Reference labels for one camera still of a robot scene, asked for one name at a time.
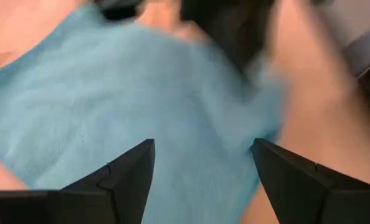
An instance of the blue cloth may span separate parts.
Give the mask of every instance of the blue cloth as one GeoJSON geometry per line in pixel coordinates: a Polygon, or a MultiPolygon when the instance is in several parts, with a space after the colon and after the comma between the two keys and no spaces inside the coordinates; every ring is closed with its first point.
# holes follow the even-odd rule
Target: blue cloth
{"type": "Polygon", "coordinates": [[[84,6],[0,69],[0,160],[32,189],[59,189],[155,138],[143,223],[233,223],[258,182],[249,147],[280,124],[280,88],[255,76],[212,44],[84,6]]]}

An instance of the microfiber cloth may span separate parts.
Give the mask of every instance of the microfiber cloth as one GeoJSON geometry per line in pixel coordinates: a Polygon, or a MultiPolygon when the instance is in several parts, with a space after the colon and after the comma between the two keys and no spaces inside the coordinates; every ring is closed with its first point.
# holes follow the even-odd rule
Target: microfiber cloth
{"type": "Polygon", "coordinates": [[[250,146],[281,120],[282,89],[258,63],[251,85],[214,44],[83,6],[0,69],[0,160],[61,189],[154,138],[143,223],[235,223],[259,181],[250,146]]]}

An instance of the blue towel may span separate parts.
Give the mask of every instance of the blue towel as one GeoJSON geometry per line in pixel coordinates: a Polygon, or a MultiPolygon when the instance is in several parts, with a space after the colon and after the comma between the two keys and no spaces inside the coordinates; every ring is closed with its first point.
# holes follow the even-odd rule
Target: blue towel
{"type": "Polygon", "coordinates": [[[234,223],[258,177],[249,151],[280,125],[282,89],[213,44],[186,44],[87,5],[0,69],[0,160],[60,189],[156,140],[143,223],[234,223]]]}

